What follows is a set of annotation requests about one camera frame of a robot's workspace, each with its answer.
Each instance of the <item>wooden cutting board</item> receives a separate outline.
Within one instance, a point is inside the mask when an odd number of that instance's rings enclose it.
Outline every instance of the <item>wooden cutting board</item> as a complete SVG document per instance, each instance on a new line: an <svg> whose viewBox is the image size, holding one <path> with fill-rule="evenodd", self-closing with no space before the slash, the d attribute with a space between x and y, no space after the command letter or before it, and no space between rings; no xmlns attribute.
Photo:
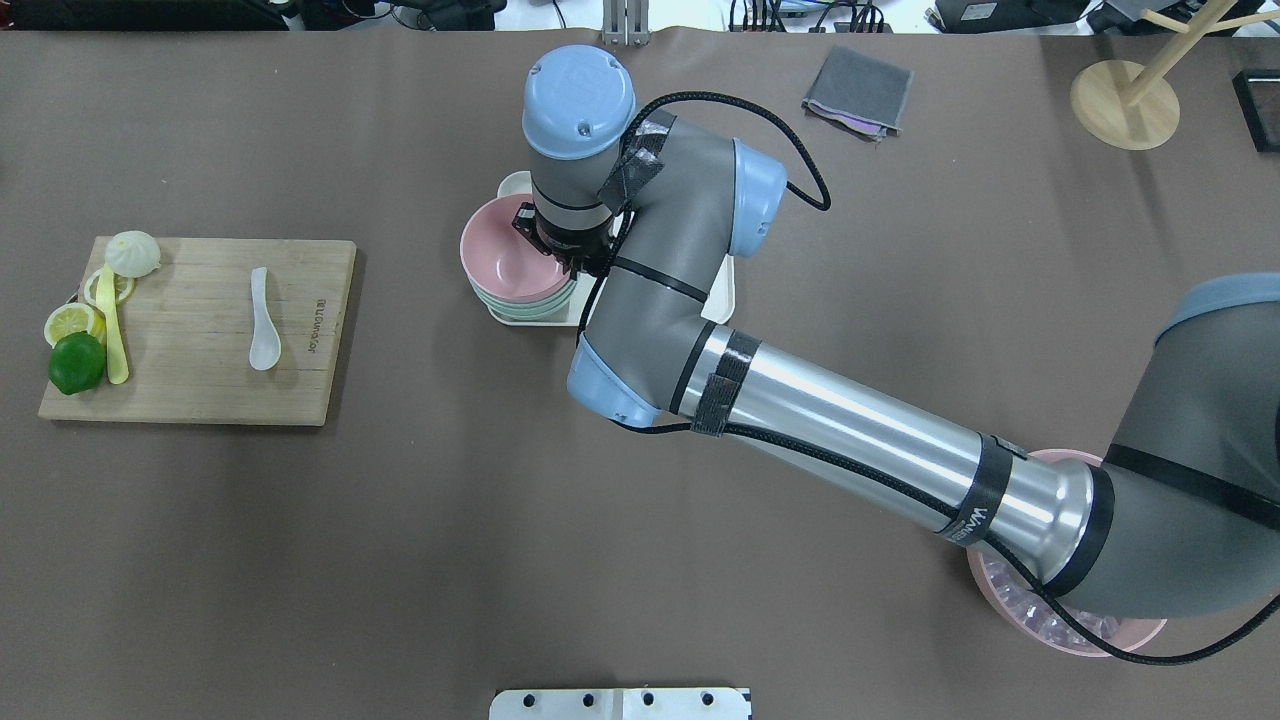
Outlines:
<svg viewBox="0 0 1280 720"><path fill-rule="evenodd" d="M93 243L83 279L102 266ZM124 423L323 425L356 245L344 240L157 237L160 268L119 306L131 375L64 396L47 383L40 416ZM266 266L280 361L248 366L250 270Z"/></svg>

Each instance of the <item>pink bowl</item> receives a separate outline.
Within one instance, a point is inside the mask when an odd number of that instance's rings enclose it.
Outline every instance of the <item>pink bowl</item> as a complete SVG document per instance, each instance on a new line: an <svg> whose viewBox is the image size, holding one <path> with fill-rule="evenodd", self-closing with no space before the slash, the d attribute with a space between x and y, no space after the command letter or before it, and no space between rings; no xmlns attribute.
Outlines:
<svg viewBox="0 0 1280 720"><path fill-rule="evenodd" d="M485 202L462 229L458 255L462 269L480 290L507 302L538 302L568 282L568 274L549 255L534 250L511 227L521 202L532 195L507 195Z"/></svg>
<svg viewBox="0 0 1280 720"><path fill-rule="evenodd" d="M1059 460L1083 460L1089 465L1101 465L1102 459L1096 455L1089 455L1088 452L1080 452L1078 450L1039 450L1030 454L1032 457L1037 460L1043 460L1044 462L1057 462ZM1037 641L1060 650L1062 652L1069 652L1071 655L1080 655L1084 657L1110 657L1106 652L1093 647L1092 644L1079 644L1078 642L1064 642L1061 639L1051 641L1042 637L1028 628L1024 623L1014 615L1014 607L1007 605L1001 600L1000 592L992 584L991 577L987 574L987 568L983 562L983 556L977 550L969 548L969 570L973 573L973 579L978 583L978 589L982 591L982 596L987 598L987 602L1004 618L1009 624L1021 630L1024 634L1036 638ZM1004 560L987 560L987 562L998 562L1004 565ZM1051 614L1048 605L1038 597L1030 596L1030 602L1036 606L1036 611L1041 614ZM1151 638L1156 637L1157 633L1165 626L1165 620L1161 619L1134 619L1134 618L1117 618L1119 625L1115 633L1110 637L1108 642L1121 650L1134 651L1139 647L1147 644Z"/></svg>

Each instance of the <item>round wooden base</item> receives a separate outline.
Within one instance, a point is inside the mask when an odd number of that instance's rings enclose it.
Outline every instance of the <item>round wooden base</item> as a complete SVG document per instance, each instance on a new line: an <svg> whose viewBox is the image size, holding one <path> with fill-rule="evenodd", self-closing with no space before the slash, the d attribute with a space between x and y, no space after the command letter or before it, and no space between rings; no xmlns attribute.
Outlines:
<svg viewBox="0 0 1280 720"><path fill-rule="evenodd" d="M1071 109L1098 140L1124 150L1151 150L1178 129L1178 96L1165 78L1152 83L1137 102L1125 106L1120 94L1143 69L1128 60L1089 65L1071 83Z"/></svg>

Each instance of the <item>wooden stand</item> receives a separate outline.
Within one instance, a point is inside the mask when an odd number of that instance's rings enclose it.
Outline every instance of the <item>wooden stand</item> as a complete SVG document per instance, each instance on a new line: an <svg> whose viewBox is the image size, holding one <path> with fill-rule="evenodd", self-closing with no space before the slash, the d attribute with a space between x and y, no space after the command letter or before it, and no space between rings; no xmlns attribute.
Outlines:
<svg viewBox="0 0 1280 720"><path fill-rule="evenodd" d="M1103 60L1085 68L1071 83L1071 109L1080 124L1098 140L1124 150L1151 150L1178 129L1179 106L1165 74L1193 45L1211 32L1280 18L1280 10L1219 22L1235 0L1208 0L1189 23L1171 20L1152 10L1142 18L1178 35L1149 65Z"/></svg>

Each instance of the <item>stack of bowls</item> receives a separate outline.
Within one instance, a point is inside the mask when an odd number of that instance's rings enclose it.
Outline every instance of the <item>stack of bowls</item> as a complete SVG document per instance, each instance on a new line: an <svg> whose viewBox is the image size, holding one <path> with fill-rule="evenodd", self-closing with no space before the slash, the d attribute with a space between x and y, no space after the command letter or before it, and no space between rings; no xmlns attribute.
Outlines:
<svg viewBox="0 0 1280 720"><path fill-rule="evenodd" d="M511 220L530 193L486 202L462 231L458 255L471 290L503 319L536 322L568 305L575 282L552 256L538 252Z"/></svg>

